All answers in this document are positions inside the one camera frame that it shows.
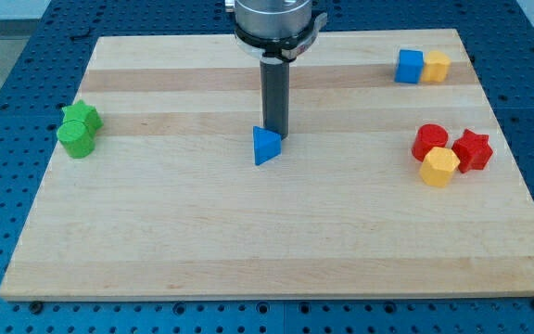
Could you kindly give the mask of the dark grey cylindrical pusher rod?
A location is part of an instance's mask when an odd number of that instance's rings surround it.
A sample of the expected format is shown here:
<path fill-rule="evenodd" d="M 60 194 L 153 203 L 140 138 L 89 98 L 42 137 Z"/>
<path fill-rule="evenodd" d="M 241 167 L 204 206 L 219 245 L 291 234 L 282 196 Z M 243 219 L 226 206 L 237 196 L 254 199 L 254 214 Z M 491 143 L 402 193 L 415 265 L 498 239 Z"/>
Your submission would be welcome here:
<path fill-rule="evenodd" d="M 262 62 L 260 69 L 263 127 L 286 139 L 289 128 L 289 65 L 285 62 Z"/>

